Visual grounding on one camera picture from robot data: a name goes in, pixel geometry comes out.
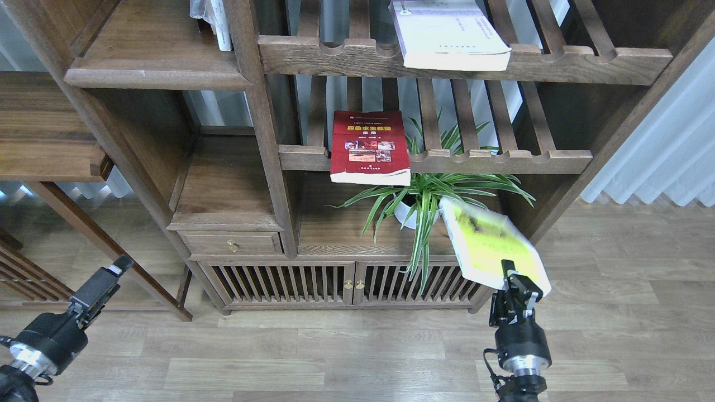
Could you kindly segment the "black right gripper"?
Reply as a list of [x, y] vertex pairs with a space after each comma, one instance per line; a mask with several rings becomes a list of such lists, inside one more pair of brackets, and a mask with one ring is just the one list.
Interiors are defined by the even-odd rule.
[[546, 333], [536, 323], [534, 307], [544, 291], [518, 273], [512, 260], [502, 260], [507, 284], [491, 296], [489, 326], [497, 328], [495, 345], [501, 369], [514, 376], [541, 376], [552, 364]]

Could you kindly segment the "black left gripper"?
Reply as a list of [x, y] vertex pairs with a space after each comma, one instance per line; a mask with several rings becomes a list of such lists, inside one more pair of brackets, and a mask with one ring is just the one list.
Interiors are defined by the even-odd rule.
[[[69, 298], [68, 311], [77, 316], [98, 316], [105, 303], [117, 292], [118, 280], [135, 262], [121, 255], [110, 267], [100, 267], [92, 277]], [[9, 348], [11, 367], [20, 369], [31, 379], [41, 374], [61, 374], [88, 344], [88, 337], [79, 328], [71, 313], [41, 313]]]

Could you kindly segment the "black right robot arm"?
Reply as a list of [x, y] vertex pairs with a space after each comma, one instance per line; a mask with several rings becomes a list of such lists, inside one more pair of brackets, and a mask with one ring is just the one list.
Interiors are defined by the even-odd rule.
[[500, 401], [536, 401], [547, 388], [541, 370], [552, 364], [544, 330], [535, 321], [534, 304], [543, 291], [517, 272], [513, 261], [502, 260], [506, 288], [491, 299], [489, 325], [495, 327], [495, 353], [499, 366], [511, 376], [497, 376], [490, 366], [491, 381]]

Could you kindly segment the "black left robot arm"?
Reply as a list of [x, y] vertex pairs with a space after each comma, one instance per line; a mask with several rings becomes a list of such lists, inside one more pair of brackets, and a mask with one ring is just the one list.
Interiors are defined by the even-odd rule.
[[69, 298], [64, 313], [41, 313], [16, 338], [2, 336], [2, 345], [13, 356], [1, 369], [3, 401], [37, 401], [35, 386], [53, 382], [51, 376], [61, 374], [88, 344], [86, 328], [101, 313], [105, 303], [115, 295], [118, 280], [135, 262], [121, 255], [110, 267], [100, 267], [92, 277]]

